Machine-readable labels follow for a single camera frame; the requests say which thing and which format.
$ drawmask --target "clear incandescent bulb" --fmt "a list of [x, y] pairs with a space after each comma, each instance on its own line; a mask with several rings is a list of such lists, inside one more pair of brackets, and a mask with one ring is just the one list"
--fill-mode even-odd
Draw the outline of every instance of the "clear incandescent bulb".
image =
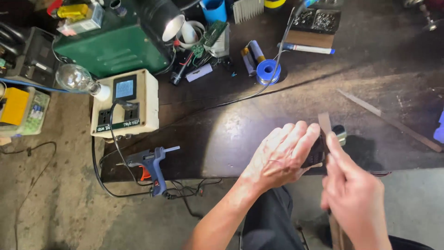
[[55, 79], [66, 90], [75, 93], [89, 93], [100, 101], [109, 97], [107, 86], [96, 83], [84, 67], [77, 64], [65, 64], [55, 73]]

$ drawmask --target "black pants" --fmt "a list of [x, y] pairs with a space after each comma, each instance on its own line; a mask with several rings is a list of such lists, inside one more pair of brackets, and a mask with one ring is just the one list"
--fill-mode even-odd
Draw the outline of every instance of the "black pants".
[[[242, 232], [243, 250], [304, 250], [291, 222], [293, 199], [285, 187], [270, 189], [247, 213]], [[414, 241], [389, 236], [393, 250], [433, 250]]]

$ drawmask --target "concrete floor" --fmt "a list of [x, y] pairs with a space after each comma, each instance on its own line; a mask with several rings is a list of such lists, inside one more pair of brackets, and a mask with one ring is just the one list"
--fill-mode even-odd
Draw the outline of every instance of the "concrete floor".
[[[16, 209], [48, 161], [49, 167], [30, 192], [18, 219], [19, 249], [178, 249], [197, 219], [182, 200], [148, 196], [111, 198], [98, 185], [91, 164], [88, 99], [86, 95], [53, 94], [43, 131], [16, 138], [5, 146], [13, 151], [45, 141], [57, 142], [26, 153], [0, 156], [0, 249], [15, 249]], [[103, 141], [96, 143], [102, 155]], [[382, 178], [388, 231], [436, 249], [444, 246], [444, 169], [395, 172]], [[204, 197], [190, 206], [207, 213], [234, 180], [207, 186]], [[108, 185], [115, 193], [140, 190], [133, 183]], [[321, 176], [303, 177], [290, 185], [295, 220], [322, 215]], [[229, 248], [237, 247], [234, 237]]]

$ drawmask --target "left hand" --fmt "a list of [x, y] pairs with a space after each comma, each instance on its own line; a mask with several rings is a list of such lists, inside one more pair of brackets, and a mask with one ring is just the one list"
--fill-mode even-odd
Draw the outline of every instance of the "left hand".
[[263, 193], [297, 181], [309, 168], [301, 169], [321, 129], [299, 121], [274, 129], [259, 145], [240, 179]]

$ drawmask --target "glue gun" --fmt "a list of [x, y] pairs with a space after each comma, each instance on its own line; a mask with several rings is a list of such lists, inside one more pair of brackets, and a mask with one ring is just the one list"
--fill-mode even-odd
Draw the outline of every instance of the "glue gun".
[[128, 167], [143, 167], [142, 181], [144, 178], [151, 176], [153, 182], [151, 194], [153, 197], [160, 194], [162, 195], [167, 190], [167, 184], [163, 178], [162, 171], [160, 170], [159, 162], [165, 159], [165, 153], [180, 149], [180, 146], [164, 149], [163, 147], [157, 147], [154, 152], [145, 150], [139, 153], [132, 154], [126, 158]]

